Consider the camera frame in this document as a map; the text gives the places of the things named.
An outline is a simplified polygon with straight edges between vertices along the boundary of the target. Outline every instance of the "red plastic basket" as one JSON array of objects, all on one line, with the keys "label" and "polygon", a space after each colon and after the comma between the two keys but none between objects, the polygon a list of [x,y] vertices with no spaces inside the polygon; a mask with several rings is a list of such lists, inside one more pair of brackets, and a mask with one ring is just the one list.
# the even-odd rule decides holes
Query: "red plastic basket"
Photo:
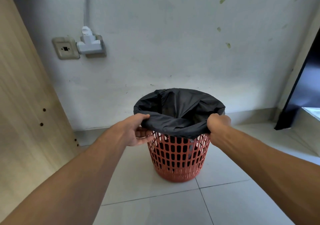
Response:
[{"label": "red plastic basket", "polygon": [[151,159],[157,173],[171,182],[185,182],[200,172],[210,137],[202,134],[195,139],[179,138],[154,132],[148,142]]}]

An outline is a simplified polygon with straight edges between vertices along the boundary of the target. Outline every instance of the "black plastic liner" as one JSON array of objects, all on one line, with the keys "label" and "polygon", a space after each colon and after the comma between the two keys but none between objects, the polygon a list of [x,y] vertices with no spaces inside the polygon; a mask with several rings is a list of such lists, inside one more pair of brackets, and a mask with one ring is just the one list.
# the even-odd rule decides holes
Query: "black plastic liner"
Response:
[{"label": "black plastic liner", "polygon": [[222,115],[225,106],[213,96],[198,90],[156,90],[142,97],[134,114],[150,114],[142,127],[176,137],[194,139],[210,133],[207,119],[212,113]]}]

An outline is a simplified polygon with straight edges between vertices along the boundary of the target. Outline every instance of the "person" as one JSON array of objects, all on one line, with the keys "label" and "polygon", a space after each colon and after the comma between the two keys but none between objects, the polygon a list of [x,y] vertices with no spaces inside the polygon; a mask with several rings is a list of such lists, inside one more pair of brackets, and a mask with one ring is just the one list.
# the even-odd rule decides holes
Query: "person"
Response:
[{"label": "person", "polygon": [[[106,130],[16,207],[1,225],[93,224],[126,146],[153,139],[136,114]],[[295,224],[320,224],[320,166],[267,146],[230,126],[228,116],[207,120],[211,143],[240,166]]]}]

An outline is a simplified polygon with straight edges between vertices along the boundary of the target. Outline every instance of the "person's right hand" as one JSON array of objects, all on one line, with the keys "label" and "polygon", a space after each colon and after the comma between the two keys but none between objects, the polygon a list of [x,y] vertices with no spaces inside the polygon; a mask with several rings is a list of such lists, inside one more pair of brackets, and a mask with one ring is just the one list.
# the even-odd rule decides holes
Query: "person's right hand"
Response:
[{"label": "person's right hand", "polygon": [[219,142],[219,130],[223,127],[230,126],[231,119],[226,115],[219,115],[217,113],[211,114],[207,120],[207,127],[211,134],[211,143],[216,145]]}]

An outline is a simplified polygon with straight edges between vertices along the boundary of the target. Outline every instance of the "wooden panel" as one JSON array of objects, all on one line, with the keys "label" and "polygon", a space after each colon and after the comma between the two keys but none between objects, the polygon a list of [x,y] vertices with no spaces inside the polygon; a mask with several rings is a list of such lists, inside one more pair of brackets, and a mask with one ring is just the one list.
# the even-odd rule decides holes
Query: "wooden panel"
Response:
[{"label": "wooden panel", "polygon": [[13,0],[0,0],[0,221],[81,151],[74,139]]}]

